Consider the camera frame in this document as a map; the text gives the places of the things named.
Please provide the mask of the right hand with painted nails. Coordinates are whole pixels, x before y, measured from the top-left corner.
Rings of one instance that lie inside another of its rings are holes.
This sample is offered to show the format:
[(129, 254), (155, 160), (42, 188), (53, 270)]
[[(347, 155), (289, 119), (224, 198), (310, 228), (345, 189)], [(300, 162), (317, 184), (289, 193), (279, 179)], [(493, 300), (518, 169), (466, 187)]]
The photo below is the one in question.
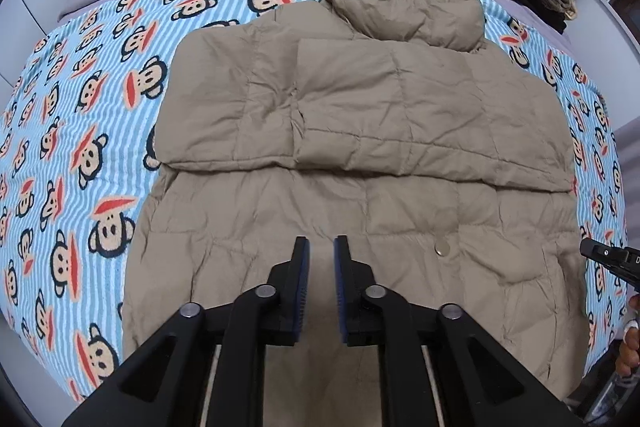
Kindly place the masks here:
[(636, 312), (636, 316), (625, 327), (618, 350), (615, 369), (620, 377), (630, 377), (639, 367), (639, 296), (632, 297), (628, 305), (629, 309)]

